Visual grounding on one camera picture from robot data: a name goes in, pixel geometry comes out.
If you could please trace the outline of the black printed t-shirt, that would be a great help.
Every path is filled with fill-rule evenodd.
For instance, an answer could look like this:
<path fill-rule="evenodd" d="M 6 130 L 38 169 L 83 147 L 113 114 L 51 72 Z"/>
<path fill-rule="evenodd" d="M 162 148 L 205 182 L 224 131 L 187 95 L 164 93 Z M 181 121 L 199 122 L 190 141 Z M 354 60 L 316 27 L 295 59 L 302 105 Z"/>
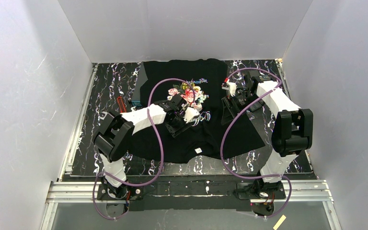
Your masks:
<path fill-rule="evenodd" d="M 148 100 L 166 100 L 178 93 L 191 101 L 192 92 L 186 87 L 186 82 L 194 86 L 196 93 L 203 93 L 206 99 L 201 103 L 199 119 L 178 137 L 173 138 L 164 124 L 157 125 L 156 129 L 148 127 L 133 135 L 128 152 L 148 160 L 171 163 L 187 163 L 197 155 L 219 159 L 220 144 L 229 126 L 221 124 L 221 99 L 226 95 L 221 85 L 227 76 L 227 64 L 217 59 L 149 61 L 144 62 L 142 68 L 147 76 L 147 81 L 140 87 L 142 105 L 146 105 Z M 232 126 L 224 144 L 225 159 L 265 146 L 250 122 L 247 115 L 242 115 Z M 196 148 L 201 148 L 202 152 L 197 154 Z"/>

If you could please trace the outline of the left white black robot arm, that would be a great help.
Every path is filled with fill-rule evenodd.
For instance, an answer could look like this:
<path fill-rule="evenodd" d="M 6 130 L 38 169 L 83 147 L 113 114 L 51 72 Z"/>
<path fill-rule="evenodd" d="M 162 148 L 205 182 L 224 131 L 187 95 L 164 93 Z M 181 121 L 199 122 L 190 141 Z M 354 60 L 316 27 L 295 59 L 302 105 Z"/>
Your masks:
<path fill-rule="evenodd" d="M 146 108 L 127 113 L 107 113 L 93 138 L 94 147 L 103 161 L 101 182 L 106 192 L 116 199 L 128 194 L 123 156 L 133 135 L 153 125 L 165 124 L 176 137 L 191 126 L 200 112 L 179 95 L 157 101 Z"/>

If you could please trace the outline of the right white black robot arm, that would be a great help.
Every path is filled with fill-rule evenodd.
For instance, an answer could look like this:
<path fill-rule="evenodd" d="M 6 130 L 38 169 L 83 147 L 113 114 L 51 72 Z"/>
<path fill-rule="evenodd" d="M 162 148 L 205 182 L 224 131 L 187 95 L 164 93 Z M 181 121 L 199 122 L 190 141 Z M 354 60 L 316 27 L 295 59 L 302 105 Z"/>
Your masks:
<path fill-rule="evenodd" d="M 264 75 L 245 76 L 244 80 L 245 89 L 238 88 L 228 78 L 222 84 L 222 89 L 227 92 L 222 100 L 233 119 L 223 135 L 220 157 L 224 158 L 226 137 L 238 118 L 255 103 L 263 101 L 276 117 L 271 136 L 273 149 L 258 175 L 250 178 L 253 183 L 234 192 L 274 199 L 281 189 L 287 167 L 312 146 L 313 112 L 292 102 L 280 88 L 281 79 L 273 73 L 266 71 Z"/>

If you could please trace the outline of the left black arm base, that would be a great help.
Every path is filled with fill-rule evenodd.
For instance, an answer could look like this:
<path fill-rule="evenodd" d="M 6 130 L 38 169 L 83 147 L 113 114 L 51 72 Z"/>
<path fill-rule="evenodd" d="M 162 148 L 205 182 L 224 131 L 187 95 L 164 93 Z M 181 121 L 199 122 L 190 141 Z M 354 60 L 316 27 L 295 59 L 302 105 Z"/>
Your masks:
<path fill-rule="evenodd" d="M 100 184 L 95 198 L 97 200 L 142 200 L 143 188 L 142 187 L 130 187 L 127 185 L 121 185 L 118 188 L 114 188 L 109 184 Z"/>

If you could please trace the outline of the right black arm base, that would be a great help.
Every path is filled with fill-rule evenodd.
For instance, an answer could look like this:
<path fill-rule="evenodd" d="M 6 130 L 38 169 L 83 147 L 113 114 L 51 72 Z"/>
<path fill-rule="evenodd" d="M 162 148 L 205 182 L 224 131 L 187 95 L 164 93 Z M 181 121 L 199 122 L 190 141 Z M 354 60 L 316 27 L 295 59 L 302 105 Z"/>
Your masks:
<path fill-rule="evenodd" d="M 233 194 L 240 200 L 250 199 L 285 199 L 286 194 L 283 183 L 266 183 L 262 179 L 253 182 L 237 183 Z"/>

